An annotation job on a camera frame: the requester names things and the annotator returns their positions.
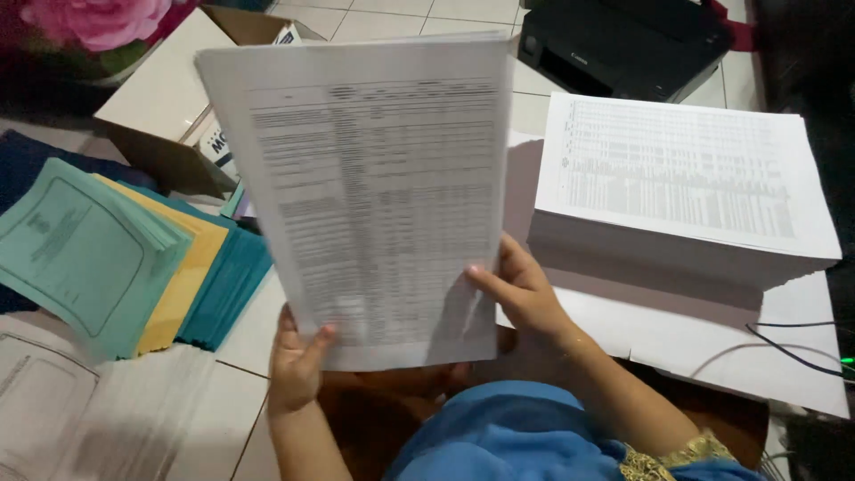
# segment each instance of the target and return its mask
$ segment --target cardboard box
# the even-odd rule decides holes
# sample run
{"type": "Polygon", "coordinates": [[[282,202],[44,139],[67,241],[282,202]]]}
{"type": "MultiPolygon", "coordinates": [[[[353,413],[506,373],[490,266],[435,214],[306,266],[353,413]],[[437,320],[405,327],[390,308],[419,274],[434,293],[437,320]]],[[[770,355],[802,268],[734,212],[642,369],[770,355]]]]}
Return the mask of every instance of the cardboard box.
{"type": "Polygon", "coordinates": [[[298,21],[204,5],[187,17],[95,114],[134,167],[163,189],[223,198],[236,182],[182,141],[208,112],[193,57],[229,45],[285,43],[280,33],[326,41],[298,21]]]}

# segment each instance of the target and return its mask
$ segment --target yellow folder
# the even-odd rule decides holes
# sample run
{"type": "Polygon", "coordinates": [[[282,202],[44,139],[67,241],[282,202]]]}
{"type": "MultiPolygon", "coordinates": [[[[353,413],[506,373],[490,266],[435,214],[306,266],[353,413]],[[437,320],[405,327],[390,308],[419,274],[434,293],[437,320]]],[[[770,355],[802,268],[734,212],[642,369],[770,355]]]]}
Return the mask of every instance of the yellow folder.
{"type": "Polygon", "coordinates": [[[208,275],[208,270],[228,235],[228,229],[171,209],[98,174],[93,175],[137,204],[166,217],[194,235],[193,243],[187,249],[184,260],[175,270],[145,325],[143,335],[137,344],[137,355],[169,347],[184,322],[184,317],[190,310],[190,305],[196,298],[205,276],[208,275]]]}

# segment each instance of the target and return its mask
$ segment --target printed document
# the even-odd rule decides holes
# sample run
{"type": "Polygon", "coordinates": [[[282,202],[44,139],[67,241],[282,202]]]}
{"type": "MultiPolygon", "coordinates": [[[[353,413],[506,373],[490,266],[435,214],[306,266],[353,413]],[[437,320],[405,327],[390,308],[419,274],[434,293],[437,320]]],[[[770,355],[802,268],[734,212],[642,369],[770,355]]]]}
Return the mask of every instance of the printed document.
{"type": "Polygon", "coordinates": [[[838,258],[796,115],[553,93],[541,211],[838,258]]]}
{"type": "Polygon", "coordinates": [[[498,33],[207,50],[203,82],[300,334],[336,323],[327,369],[495,356],[492,267],[510,103],[498,33]]]}

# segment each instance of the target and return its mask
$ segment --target printer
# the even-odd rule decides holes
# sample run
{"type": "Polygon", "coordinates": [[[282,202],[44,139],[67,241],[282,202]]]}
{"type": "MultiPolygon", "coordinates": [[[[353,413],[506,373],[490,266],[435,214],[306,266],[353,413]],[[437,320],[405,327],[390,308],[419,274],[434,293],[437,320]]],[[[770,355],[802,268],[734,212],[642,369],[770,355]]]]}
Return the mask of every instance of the printer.
{"type": "Polygon", "coordinates": [[[545,0],[525,16],[517,57],[568,92],[678,103],[732,43],[689,0],[545,0]]]}

